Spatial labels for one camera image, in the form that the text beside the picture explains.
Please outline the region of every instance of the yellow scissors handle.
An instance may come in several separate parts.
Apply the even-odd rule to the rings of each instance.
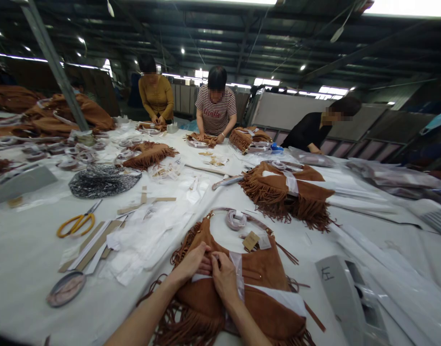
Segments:
[[[64,223],[59,227],[59,229],[57,230],[57,236],[58,236],[59,238],[65,238],[66,236],[75,233],[75,232],[78,231],[81,227],[83,227],[83,225],[84,225],[89,219],[91,220],[91,224],[89,225],[89,227],[88,227],[84,232],[81,233],[81,235],[85,235],[86,233],[88,233],[88,232],[91,230],[91,228],[94,226],[94,223],[96,222],[96,218],[94,217],[94,214],[78,215],[78,216],[76,216],[76,217],[74,217],[74,218],[72,218],[72,219],[70,219],[70,220],[64,222]],[[62,230],[64,229],[64,227],[65,227],[66,225],[68,225],[69,223],[75,221],[75,220],[77,220],[77,221],[75,222],[75,224],[73,225],[73,227],[70,229],[70,231],[68,231],[68,232],[65,233],[65,234],[62,234]]]

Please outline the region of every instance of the black shirt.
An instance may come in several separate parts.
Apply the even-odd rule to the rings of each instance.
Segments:
[[[307,114],[291,130],[283,141],[282,147],[294,147],[304,151],[310,151],[307,146],[310,143],[320,148],[321,143],[332,129],[332,125],[324,125],[320,128],[321,112]]]

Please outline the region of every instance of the striped shirt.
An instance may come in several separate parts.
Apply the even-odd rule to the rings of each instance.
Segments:
[[[195,106],[203,112],[205,133],[212,136],[220,135],[227,127],[229,118],[236,114],[235,94],[227,87],[225,87],[222,100],[218,103],[212,103],[208,86],[202,85]]]

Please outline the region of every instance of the dark hair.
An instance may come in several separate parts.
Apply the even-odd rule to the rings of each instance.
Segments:
[[[361,101],[352,96],[347,96],[330,105],[333,112],[343,113],[343,116],[354,116],[361,109]]]
[[[227,71],[222,66],[211,67],[208,74],[208,88],[224,90],[227,83]]]
[[[157,72],[157,64],[151,54],[144,53],[139,55],[137,63],[144,74],[155,74]]]
[[[79,79],[79,78],[72,78],[70,80],[70,85],[75,87],[75,88],[79,88],[79,87],[85,87],[85,83],[83,82],[83,80]]]

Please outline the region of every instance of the mustard yellow sweater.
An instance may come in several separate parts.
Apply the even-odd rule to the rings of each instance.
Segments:
[[[174,108],[174,97],[172,95],[171,83],[165,76],[159,76],[156,88],[147,83],[144,78],[139,79],[139,92],[142,104],[152,120],[157,118],[158,113],[165,120],[174,118],[172,111]]]

